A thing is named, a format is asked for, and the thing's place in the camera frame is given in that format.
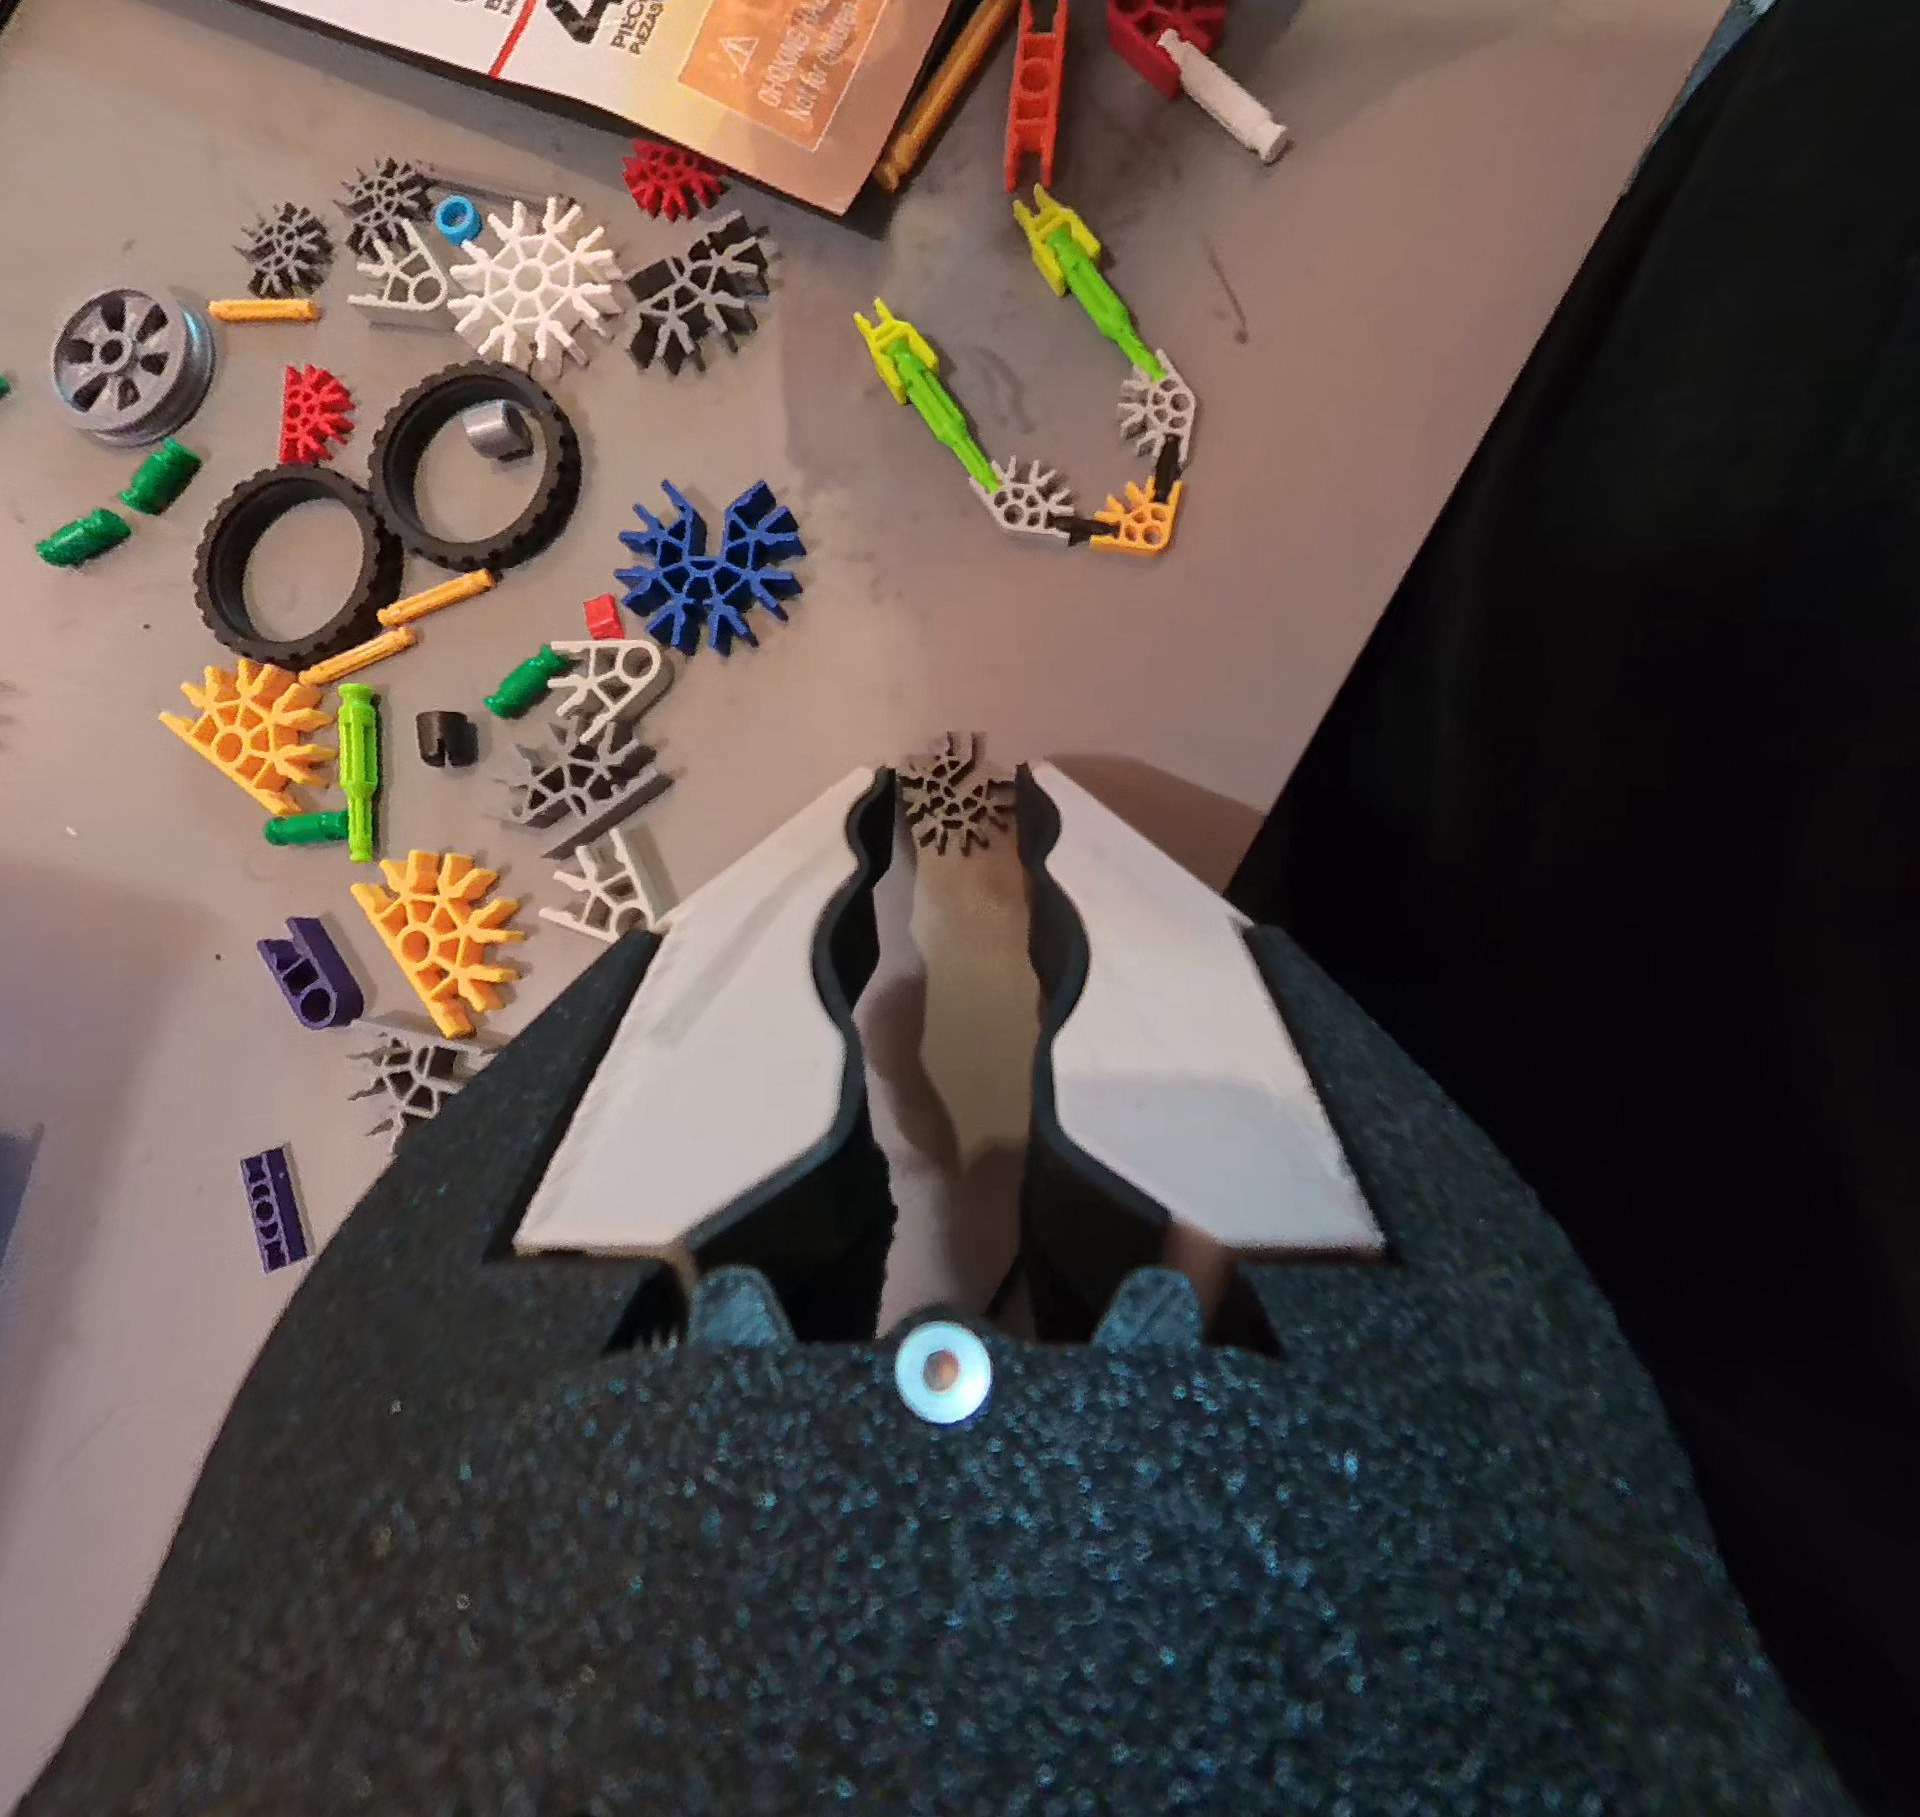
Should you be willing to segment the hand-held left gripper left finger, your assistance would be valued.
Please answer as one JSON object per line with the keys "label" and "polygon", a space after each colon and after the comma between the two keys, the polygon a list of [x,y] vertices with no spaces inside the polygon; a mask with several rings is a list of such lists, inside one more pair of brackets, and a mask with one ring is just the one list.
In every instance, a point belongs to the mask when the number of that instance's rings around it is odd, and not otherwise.
{"label": "hand-held left gripper left finger", "polygon": [[899,779],[859,766],[692,886],[641,972],[513,1255],[719,1258],[755,1208],[850,1148],[859,997]]}

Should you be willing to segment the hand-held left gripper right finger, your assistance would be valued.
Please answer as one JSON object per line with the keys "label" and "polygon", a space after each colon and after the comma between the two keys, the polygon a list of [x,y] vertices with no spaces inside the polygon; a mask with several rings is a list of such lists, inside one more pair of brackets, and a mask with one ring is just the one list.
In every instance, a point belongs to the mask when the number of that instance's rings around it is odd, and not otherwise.
{"label": "hand-held left gripper right finger", "polygon": [[1016,769],[1044,997],[1029,1148],[1236,1258],[1382,1258],[1254,925],[1058,766]]}

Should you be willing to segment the light grey fan connector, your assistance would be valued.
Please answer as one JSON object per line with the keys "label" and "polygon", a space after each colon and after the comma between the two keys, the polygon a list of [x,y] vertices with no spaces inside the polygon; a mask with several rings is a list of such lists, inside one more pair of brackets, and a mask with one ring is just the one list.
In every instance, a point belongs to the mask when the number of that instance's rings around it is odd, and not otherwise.
{"label": "light grey fan connector", "polygon": [[445,323],[445,266],[417,222],[401,222],[394,237],[380,237],[370,257],[355,260],[355,273],[370,281],[363,294],[351,294],[355,315],[417,331]]}
{"label": "light grey fan connector", "polygon": [[670,689],[670,660],[657,640],[550,640],[550,650],[566,656],[566,674],[550,685],[557,697],[552,730],[573,746],[635,725]]}
{"label": "light grey fan connector", "polygon": [[566,870],[552,870],[566,904],[540,910],[540,918],[617,945],[622,932],[657,932],[670,913],[670,893],[631,848],[628,825],[579,843]]}

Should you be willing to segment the yellow half connector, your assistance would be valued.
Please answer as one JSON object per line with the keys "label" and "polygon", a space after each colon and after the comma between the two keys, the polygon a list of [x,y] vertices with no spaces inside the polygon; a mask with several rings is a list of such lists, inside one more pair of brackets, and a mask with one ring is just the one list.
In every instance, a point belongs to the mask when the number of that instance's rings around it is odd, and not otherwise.
{"label": "yellow half connector", "polygon": [[516,899],[497,899],[492,870],[467,853],[406,853],[380,863],[380,881],[351,881],[380,945],[429,1011],[441,1037],[477,1037],[477,1018],[502,1007],[516,966],[492,951],[516,945]]}
{"label": "yellow half connector", "polygon": [[287,822],[306,809],[291,784],[328,792],[339,748],[321,736],[332,715],[295,674],[235,656],[230,665],[206,665],[178,697],[195,715],[159,715],[159,725],[230,774],[265,815]]}

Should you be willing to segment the purple clip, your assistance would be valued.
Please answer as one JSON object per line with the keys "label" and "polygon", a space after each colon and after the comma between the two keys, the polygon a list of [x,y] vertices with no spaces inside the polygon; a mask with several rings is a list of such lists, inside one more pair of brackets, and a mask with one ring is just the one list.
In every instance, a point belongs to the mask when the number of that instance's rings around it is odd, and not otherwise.
{"label": "purple clip", "polygon": [[306,1034],[339,1034],[363,1018],[363,993],[321,918],[287,918],[287,932],[257,938],[257,956]]}

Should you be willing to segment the purple flat piece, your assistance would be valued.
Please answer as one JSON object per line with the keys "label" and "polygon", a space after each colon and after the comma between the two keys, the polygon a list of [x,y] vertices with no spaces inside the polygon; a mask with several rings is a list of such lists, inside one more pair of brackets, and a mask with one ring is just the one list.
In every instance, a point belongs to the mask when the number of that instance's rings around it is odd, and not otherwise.
{"label": "purple flat piece", "polygon": [[280,1270],[306,1262],[306,1221],[295,1203],[295,1173],[287,1146],[265,1146],[243,1166],[245,1216],[257,1236],[257,1270],[270,1277]]}

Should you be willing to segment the lime green rod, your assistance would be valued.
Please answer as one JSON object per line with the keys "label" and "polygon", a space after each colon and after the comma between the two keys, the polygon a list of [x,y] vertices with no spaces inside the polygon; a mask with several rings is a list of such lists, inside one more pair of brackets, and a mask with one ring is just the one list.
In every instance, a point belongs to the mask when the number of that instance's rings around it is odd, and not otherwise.
{"label": "lime green rod", "polygon": [[370,685],[339,685],[339,792],[343,792],[343,843],[355,863],[376,855],[376,803],[380,803],[380,697]]}

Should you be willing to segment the blue connector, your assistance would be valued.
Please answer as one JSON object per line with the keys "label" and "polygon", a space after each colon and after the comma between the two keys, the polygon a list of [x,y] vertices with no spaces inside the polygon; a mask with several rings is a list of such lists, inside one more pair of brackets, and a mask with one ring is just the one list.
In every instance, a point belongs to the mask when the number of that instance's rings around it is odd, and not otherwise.
{"label": "blue connector", "polygon": [[641,615],[648,637],[692,656],[709,640],[719,656],[744,640],[750,606],[786,623],[786,603],[800,595],[788,562],[805,557],[796,516],[771,491],[771,483],[750,483],[723,506],[719,547],[709,547],[709,526],[687,505],[676,483],[661,483],[670,519],[661,526],[653,506],[635,505],[635,527],[617,538],[635,557],[635,564],[617,572],[622,606]]}

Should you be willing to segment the red half connector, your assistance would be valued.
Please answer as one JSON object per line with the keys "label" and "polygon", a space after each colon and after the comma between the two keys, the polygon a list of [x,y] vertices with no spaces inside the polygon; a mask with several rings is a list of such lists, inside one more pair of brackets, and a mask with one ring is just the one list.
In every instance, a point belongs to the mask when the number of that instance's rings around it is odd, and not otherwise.
{"label": "red half connector", "polygon": [[351,441],[351,430],[355,430],[351,384],[321,367],[280,367],[276,460],[316,465]]}

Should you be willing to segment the large black connector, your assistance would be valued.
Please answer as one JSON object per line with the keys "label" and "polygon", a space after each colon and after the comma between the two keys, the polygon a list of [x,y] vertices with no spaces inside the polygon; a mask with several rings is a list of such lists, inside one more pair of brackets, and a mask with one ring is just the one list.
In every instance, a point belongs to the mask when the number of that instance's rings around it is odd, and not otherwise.
{"label": "large black connector", "polygon": [[760,331],[771,301],[771,237],[744,210],[731,210],[692,232],[684,252],[668,252],[628,276],[631,298],[631,367],[676,374],[705,371],[705,343],[740,349]]}

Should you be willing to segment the white snowflake connector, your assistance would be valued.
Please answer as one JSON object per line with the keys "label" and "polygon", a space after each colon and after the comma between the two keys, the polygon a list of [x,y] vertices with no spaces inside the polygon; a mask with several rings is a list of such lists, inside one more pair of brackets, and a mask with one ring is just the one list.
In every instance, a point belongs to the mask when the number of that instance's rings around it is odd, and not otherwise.
{"label": "white snowflake connector", "polygon": [[513,198],[513,214],[492,214],[486,232],[492,241],[467,241],[454,260],[445,315],[467,349],[532,380],[552,380],[566,362],[587,367],[592,339],[612,339],[628,294],[605,232],[587,232],[587,210],[566,193],[550,193],[540,214]]}

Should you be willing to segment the grey wheel hub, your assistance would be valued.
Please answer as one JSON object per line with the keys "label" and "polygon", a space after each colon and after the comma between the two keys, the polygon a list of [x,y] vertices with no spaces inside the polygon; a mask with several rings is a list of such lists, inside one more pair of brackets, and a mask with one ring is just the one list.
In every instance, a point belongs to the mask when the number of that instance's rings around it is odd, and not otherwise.
{"label": "grey wheel hub", "polygon": [[50,390],[96,445],[175,436],[215,380],[206,301],[184,294],[105,286],[84,298],[50,343]]}

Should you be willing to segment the small dark snowflake connector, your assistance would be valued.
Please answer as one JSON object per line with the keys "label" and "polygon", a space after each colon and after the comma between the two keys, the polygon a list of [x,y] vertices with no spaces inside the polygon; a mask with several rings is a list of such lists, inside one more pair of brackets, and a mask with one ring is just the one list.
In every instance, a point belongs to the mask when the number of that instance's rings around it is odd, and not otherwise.
{"label": "small dark snowflake connector", "polygon": [[314,298],[328,276],[332,237],[314,208],[280,198],[243,232],[235,252],[252,266],[252,298]]}
{"label": "small dark snowflake connector", "polygon": [[434,184],[413,158],[376,158],[351,173],[339,210],[351,222],[351,257],[370,260],[376,249],[401,249],[413,222],[429,222]]}

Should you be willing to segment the long yellow rod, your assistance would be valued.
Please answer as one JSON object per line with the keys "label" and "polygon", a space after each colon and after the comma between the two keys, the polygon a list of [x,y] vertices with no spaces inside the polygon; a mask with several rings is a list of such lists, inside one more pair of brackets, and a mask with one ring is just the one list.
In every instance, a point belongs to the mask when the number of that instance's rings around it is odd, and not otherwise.
{"label": "long yellow rod", "polygon": [[996,53],[1013,10],[1020,0],[959,0],[952,7],[933,59],[926,66],[917,99],[902,110],[886,147],[875,167],[875,191],[894,193],[917,172],[926,147],[933,143],[952,110],[964,99],[981,63]]}

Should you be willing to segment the red connector with white rod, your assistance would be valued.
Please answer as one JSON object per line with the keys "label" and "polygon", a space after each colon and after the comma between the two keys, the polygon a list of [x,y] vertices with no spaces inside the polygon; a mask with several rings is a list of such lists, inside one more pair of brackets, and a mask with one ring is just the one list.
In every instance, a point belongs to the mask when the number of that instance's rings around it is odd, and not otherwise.
{"label": "red connector with white rod", "polygon": [[1193,99],[1226,141],[1260,153],[1260,167],[1284,158],[1286,131],[1209,63],[1226,0],[1110,0],[1101,26],[1118,63],[1154,95]]}

